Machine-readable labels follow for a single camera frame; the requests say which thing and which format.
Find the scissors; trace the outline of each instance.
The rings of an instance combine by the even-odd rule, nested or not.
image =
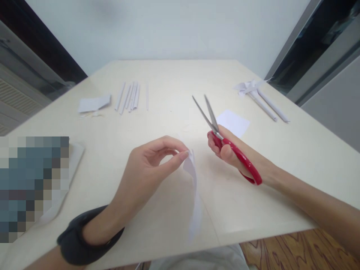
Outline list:
[[[223,136],[221,136],[220,132],[219,132],[219,127],[218,127],[218,123],[216,122],[216,118],[214,116],[213,110],[211,109],[210,103],[205,96],[205,101],[206,101],[206,105],[207,105],[207,109],[209,110],[209,114],[210,114],[210,118],[211,118],[211,122],[209,121],[209,119],[206,117],[206,115],[204,114],[203,110],[200,108],[199,104],[197,103],[196,99],[194,98],[194,96],[192,96],[193,100],[195,101],[196,105],[198,106],[199,110],[201,111],[201,114],[203,115],[203,117],[205,118],[206,122],[208,123],[208,125],[210,126],[212,131],[209,131],[207,134],[207,137],[209,137],[210,133],[213,135],[214,137],[214,142],[215,145],[221,150],[222,146],[225,144],[229,144],[231,149],[233,150],[233,152],[236,154],[237,158],[240,160],[240,162],[242,164],[244,164],[244,166],[248,169],[248,171],[251,173],[253,178],[250,178],[248,176],[245,176],[240,170],[239,172],[241,173],[241,175],[243,177],[245,177],[246,180],[248,180],[250,183],[254,184],[254,185],[260,185],[263,180],[261,179],[261,176],[259,174],[259,172],[256,170],[256,168],[254,167],[254,165],[250,162],[250,160],[243,154],[243,152],[240,151],[239,148],[236,147],[235,144],[233,144],[230,140],[224,138]]]

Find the right hand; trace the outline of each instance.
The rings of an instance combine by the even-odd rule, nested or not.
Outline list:
[[[226,139],[229,139],[232,143],[234,143],[241,152],[244,153],[245,156],[251,161],[251,163],[255,166],[257,171],[259,172],[262,181],[266,185],[271,185],[273,182],[274,172],[276,171],[276,166],[268,159],[263,157],[261,154],[256,152],[238,137],[236,137],[230,130],[225,127],[219,125],[219,131],[221,136]],[[215,153],[216,156],[221,158],[226,163],[234,166],[238,170],[240,170],[245,176],[252,178],[251,173],[247,170],[247,168],[240,162],[237,158],[236,154],[232,151],[230,145],[226,144],[220,149],[215,145],[214,137],[210,133],[208,137],[208,145],[211,150]]]

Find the white table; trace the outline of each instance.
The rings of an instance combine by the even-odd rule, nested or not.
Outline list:
[[[253,186],[208,148],[209,130],[191,95],[204,108],[206,94],[219,115],[230,109],[251,121],[242,139],[305,182],[360,208],[360,154],[269,85],[262,86],[291,120],[275,123],[234,85],[258,80],[235,60],[114,61],[74,87],[9,136],[70,136],[85,146],[70,191],[58,217],[32,227],[10,248],[4,269],[22,269],[53,248],[76,215],[110,202],[130,151],[170,135],[194,149],[202,200],[201,232],[188,243],[193,207],[190,176],[182,169],[168,177],[126,227],[120,241],[89,269],[105,269],[221,245],[314,228],[288,199],[266,186]],[[114,111],[122,83],[139,81],[139,108],[120,117]],[[145,88],[149,85],[150,109]],[[103,117],[79,119],[81,98],[112,94]]]

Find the white wall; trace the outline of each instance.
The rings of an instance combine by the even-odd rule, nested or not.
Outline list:
[[[309,1],[26,0],[87,75],[114,59],[237,59],[263,78]]]
[[[360,152],[360,56],[301,108]]]

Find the fingernail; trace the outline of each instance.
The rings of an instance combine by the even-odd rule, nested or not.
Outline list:
[[[189,151],[184,151],[179,153],[179,157],[182,161],[184,161],[189,156]]]

